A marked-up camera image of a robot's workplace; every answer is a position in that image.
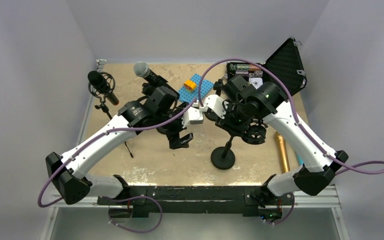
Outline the gold handheld microphone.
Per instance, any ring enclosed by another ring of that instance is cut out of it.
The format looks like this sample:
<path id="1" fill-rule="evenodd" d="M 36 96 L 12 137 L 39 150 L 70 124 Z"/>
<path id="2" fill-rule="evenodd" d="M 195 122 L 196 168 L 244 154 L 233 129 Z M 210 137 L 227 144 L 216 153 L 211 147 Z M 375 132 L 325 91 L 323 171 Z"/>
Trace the gold handheld microphone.
<path id="1" fill-rule="evenodd" d="M 275 132 L 274 136 L 279 150 L 281 171 L 282 173 L 287 173 L 290 171 L 290 164 L 287 153 L 286 141 L 284 137 L 277 131 Z"/>

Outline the black silver-grille microphone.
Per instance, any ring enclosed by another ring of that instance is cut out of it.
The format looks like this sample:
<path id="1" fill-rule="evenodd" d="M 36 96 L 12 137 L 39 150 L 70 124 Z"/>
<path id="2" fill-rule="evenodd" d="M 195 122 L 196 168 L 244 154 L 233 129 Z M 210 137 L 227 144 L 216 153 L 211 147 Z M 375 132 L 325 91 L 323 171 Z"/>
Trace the black silver-grille microphone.
<path id="1" fill-rule="evenodd" d="M 139 61 L 134 64 L 133 71 L 137 77 L 143 78 L 154 87 L 166 86 L 168 81 L 160 75 L 157 75 L 151 70 L 149 65 L 145 62 Z"/>

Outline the black round-base mic stand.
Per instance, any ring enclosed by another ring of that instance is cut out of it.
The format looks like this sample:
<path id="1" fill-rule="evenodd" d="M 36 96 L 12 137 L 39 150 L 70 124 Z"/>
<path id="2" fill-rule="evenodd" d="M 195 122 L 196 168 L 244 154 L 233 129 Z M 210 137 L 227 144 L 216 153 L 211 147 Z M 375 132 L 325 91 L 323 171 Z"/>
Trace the black round-base mic stand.
<path id="1" fill-rule="evenodd" d="M 223 80 L 225 79 L 225 77 L 220 78 L 213 85 L 213 90 L 215 90 L 215 94 L 219 97 L 221 96 L 222 90 L 224 88 Z M 218 115 L 209 107 L 203 114 L 209 121 L 216 122 L 218 119 Z"/>

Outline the blue handheld microphone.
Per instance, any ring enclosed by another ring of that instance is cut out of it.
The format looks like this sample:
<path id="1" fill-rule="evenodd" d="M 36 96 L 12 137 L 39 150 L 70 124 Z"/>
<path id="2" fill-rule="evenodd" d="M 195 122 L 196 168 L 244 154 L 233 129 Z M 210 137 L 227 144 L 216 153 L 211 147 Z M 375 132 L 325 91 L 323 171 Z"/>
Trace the blue handheld microphone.
<path id="1" fill-rule="evenodd" d="M 302 158 L 298 154 L 296 155 L 296 159 L 297 159 L 299 166 L 302 166 L 304 164 L 304 161 L 302 160 Z"/>

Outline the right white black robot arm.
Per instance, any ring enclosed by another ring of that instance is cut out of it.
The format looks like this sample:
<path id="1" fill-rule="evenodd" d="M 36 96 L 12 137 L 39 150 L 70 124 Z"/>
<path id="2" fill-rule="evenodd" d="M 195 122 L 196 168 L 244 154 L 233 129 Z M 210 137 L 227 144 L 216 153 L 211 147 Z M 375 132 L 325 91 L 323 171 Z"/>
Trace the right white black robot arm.
<path id="1" fill-rule="evenodd" d="M 262 120 L 284 137 L 303 160 L 297 169 L 273 175 L 262 184 L 260 196 L 264 202 L 272 204 L 295 191 L 316 196 L 332 183 L 348 154 L 325 144 L 293 111 L 292 101 L 278 84 L 268 81 L 255 88 L 237 75 L 224 87 L 227 99 L 213 94 L 203 102 L 217 115 L 217 127 L 246 139 L 252 120 Z"/>

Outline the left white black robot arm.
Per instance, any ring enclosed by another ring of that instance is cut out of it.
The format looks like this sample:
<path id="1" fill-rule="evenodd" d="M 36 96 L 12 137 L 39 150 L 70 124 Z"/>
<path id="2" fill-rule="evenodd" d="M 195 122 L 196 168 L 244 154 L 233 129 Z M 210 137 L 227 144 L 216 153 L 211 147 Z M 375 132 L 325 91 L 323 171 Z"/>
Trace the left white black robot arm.
<path id="1" fill-rule="evenodd" d="M 203 114 L 193 102 L 184 102 L 176 111 L 171 111 L 177 98 L 170 88 L 160 86 L 146 96 L 144 103 L 138 100 L 127 102 L 87 140 L 67 152 L 52 152 L 45 158 L 49 175 L 45 185 L 53 184 L 60 199 L 68 205 L 89 196 L 108 197 L 118 205 L 126 203 L 128 184 L 122 177 L 96 176 L 89 171 L 115 148 L 143 131 L 164 128 L 170 149 L 188 148 L 193 134 L 180 137 L 179 133 L 188 125 L 201 121 Z"/>

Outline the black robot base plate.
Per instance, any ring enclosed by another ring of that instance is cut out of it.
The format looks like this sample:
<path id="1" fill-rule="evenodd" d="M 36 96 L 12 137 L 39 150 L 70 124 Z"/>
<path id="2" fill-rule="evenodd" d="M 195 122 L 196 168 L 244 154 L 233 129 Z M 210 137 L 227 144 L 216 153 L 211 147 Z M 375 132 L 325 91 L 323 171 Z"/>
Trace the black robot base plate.
<path id="1" fill-rule="evenodd" d="M 161 186 L 123 185 L 115 199 L 98 197 L 99 206 L 121 207 L 133 218 L 150 214 L 240 214 L 280 219 L 293 206 L 292 193 L 271 195 L 258 185 Z"/>

